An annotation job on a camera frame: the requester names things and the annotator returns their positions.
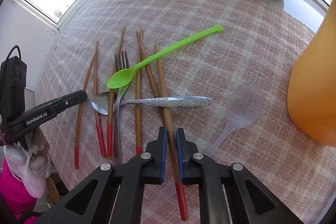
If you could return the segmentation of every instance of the spoon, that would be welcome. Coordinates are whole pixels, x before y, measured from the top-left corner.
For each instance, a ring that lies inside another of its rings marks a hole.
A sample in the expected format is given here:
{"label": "spoon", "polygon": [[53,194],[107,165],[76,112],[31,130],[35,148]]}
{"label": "spoon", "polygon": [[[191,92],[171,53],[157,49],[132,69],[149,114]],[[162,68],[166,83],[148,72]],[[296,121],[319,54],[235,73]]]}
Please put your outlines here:
{"label": "spoon", "polygon": [[161,51],[153,54],[152,56],[148,57],[147,59],[141,61],[140,63],[134,65],[133,67],[129,69],[122,69],[112,75],[112,77],[108,80],[106,86],[109,89],[118,89],[122,86],[127,85],[131,82],[134,73],[144,67],[145,65],[148,65],[149,63],[161,58],[162,56],[177,50],[178,48],[181,48],[189,43],[192,43],[198,39],[201,39],[203,37],[207,37],[208,35],[214,34],[216,32],[222,32],[224,29],[219,24],[214,25],[212,28],[206,29],[202,32],[196,33],[190,37],[187,37],[180,42],[174,43],[173,45],[170,45],[167,48],[162,49]]}
{"label": "spoon", "polygon": [[[99,113],[107,115],[110,92],[102,92],[92,99],[92,106]],[[121,101],[120,105],[147,105],[177,108],[201,108],[212,104],[212,100],[202,96],[179,96]]]}
{"label": "spoon", "polygon": [[[224,131],[217,141],[205,152],[205,155],[210,157],[232,131],[252,124],[259,116],[263,108],[263,102],[263,91],[258,85],[247,83],[239,86],[231,94],[227,102]],[[174,195],[174,193],[174,181],[170,181],[167,187],[160,192],[160,197],[167,199]]]}

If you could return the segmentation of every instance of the white glove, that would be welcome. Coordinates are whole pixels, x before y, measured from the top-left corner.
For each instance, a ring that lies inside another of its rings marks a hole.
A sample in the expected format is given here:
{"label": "white glove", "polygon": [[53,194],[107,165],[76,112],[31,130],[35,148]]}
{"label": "white glove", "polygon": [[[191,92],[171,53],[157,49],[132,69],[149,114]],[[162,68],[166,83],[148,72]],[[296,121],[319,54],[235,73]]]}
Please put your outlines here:
{"label": "white glove", "polygon": [[34,198],[43,196],[45,178],[50,176],[48,150],[49,144],[39,128],[33,133],[28,151],[18,145],[5,145],[3,148],[9,169],[22,180],[28,193]]}

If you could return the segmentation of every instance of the wooden chopstick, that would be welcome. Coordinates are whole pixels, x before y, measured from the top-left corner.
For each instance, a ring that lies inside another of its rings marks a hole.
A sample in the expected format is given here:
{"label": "wooden chopstick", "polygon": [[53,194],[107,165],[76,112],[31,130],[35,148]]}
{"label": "wooden chopstick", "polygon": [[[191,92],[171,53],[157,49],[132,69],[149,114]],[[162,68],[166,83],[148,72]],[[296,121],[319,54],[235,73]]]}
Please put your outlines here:
{"label": "wooden chopstick", "polygon": [[[93,65],[93,96],[98,95],[98,40],[96,41],[96,60]],[[97,135],[98,142],[100,147],[100,153],[103,158],[106,158],[106,149],[104,145],[104,137],[103,130],[101,128],[101,119],[100,113],[98,111],[94,111],[96,117],[96,126],[97,126]]]}
{"label": "wooden chopstick", "polygon": [[[90,74],[92,71],[93,64],[96,60],[97,52],[94,52],[94,55],[92,57],[89,69],[87,70],[86,73],[86,78],[85,82],[83,85],[83,90],[86,91],[87,84],[89,82]],[[78,114],[77,114],[77,122],[76,122],[76,133],[75,133],[75,169],[79,168],[79,163],[78,163],[78,143],[79,143],[79,129],[81,127],[81,119],[82,119],[82,112],[83,112],[83,103],[79,104],[78,107]]]}
{"label": "wooden chopstick", "polygon": [[[117,52],[121,50],[121,44],[124,40],[126,27],[123,26],[121,29],[121,35],[119,39],[119,44],[117,46]],[[116,73],[115,62],[113,62],[112,75]],[[107,110],[107,158],[109,160],[113,159],[113,104],[114,104],[114,89],[110,89],[109,93],[109,105]]]}
{"label": "wooden chopstick", "polygon": [[[141,61],[141,53],[139,50],[137,63]],[[142,81],[142,69],[137,70],[135,79],[135,99],[141,99],[141,81]],[[142,151],[142,118],[141,105],[136,105],[134,108],[135,115],[135,151],[137,155],[140,155]]]}
{"label": "wooden chopstick", "polygon": [[[143,33],[143,30],[141,30],[140,32],[136,31],[135,33],[136,33],[136,38],[138,40],[139,49],[140,49],[140,52],[141,52],[141,58],[142,58],[142,60],[144,60],[144,59],[147,58],[147,55],[146,55],[145,49],[144,49],[143,44],[142,44],[142,36],[141,35]],[[148,77],[148,80],[149,80],[149,84],[150,84],[153,96],[156,97],[156,98],[161,97],[160,93],[158,91],[157,85],[155,83],[153,72],[152,72],[152,69],[151,69],[150,65],[146,65],[145,69],[146,69],[147,77]],[[165,116],[164,116],[164,113],[163,113],[163,108],[162,107],[157,107],[157,109],[159,111],[159,115],[161,117],[162,124],[165,127],[166,122],[165,122]]]}
{"label": "wooden chopstick", "polygon": [[[158,51],[159,51],[159,45],[155,43],[155,52],[158,52]],[[164,73],[162,69],[161,58],[157,60],[157,71],[159,73],[161,94],[163,97],[168,97],[168,91],[167,91],[165,77],[164,77]],[[178,206],[179,206],[180,214],[181,214],[181,220],[188,221],[189,215],[188,215],[187,202],[185,199],[184,187],[183,187],[183,184],[181,183],[181,179],[179,176],[179,164],[178,164],[178,159],[177,159],[175,133],[174,133],[173,120],[171,117],[171,110],[169,107],[164,107],[163,112],[165,115],[168,145],[169,145],[171,163],[172,163],[172,168],[173,168],[177,201],[178,201]]]}

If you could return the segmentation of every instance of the pink sleeve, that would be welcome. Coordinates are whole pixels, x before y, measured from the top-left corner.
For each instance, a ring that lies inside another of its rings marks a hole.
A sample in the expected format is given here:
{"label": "pink sleeve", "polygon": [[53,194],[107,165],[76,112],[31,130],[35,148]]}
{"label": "pink sleeve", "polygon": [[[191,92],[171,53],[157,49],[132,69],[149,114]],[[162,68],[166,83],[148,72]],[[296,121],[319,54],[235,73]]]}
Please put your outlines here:
{"label": "pink sleeve", "polygon": [[23,213],[32,211],[36,204],[36,198],[29,195],[23,182],[13,176],[6,160],[3,161],[0,174],[0,194],[16,218],[19,218]]}

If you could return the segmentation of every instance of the tablecloth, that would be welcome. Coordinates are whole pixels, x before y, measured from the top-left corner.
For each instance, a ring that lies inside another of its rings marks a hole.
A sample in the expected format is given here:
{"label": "tablecloth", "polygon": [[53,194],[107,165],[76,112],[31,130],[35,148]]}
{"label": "tablecloth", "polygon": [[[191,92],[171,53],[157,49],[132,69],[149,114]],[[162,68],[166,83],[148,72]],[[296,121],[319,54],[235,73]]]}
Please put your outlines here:
{"label": "tablecloth", "polygon": [[[290,120],[286,96],[292,65],[313,32],[281,9],[262,0],[86,0],[57,39],[36,89],[44,101],[82,89],[86,71],[99,48],[99,90],[106,91],[122,26],[122,49],[130,63],[137,60],[135,31],[144,29],[147,54],[154,43],[166,47],[191,34],[221,24],[225,30],[162,58],[170,96],[202,95],[213,99],[206,108],[173,109],[175,128],[199,151],[222,133],[226,102],[243,83],[258,84],[264,107],[256,122],[231,133],[214,153],[216,162],[240,162],[305,223],[314,223],[336,188],[335,148],[322,146]],[[156,64],[152,64],[156,80]],[[72,107],[42,126],[50,156],[68,189],[72,189],[106,159],[101,158],[94,110],[92,77],[84,104],[79,138],[79,169],[74,168],[74,138],[78,107]],[[152,96],[143,72],[142,94]],[[134,98],[131,82],[125,99]],[[121,108],[123,160],[135,155],[134,108]],[[161,121],[156,108],[142,109],[143,145],[157,137]],[[102,119],[106,132],[106,117]],[[167,152],[166,181],[172,177]],[[145,186],[142,223],[182,223],[176,195],[162,200],[164,185]],[[189,223],[199,223],[197,186],[187,187]]]}

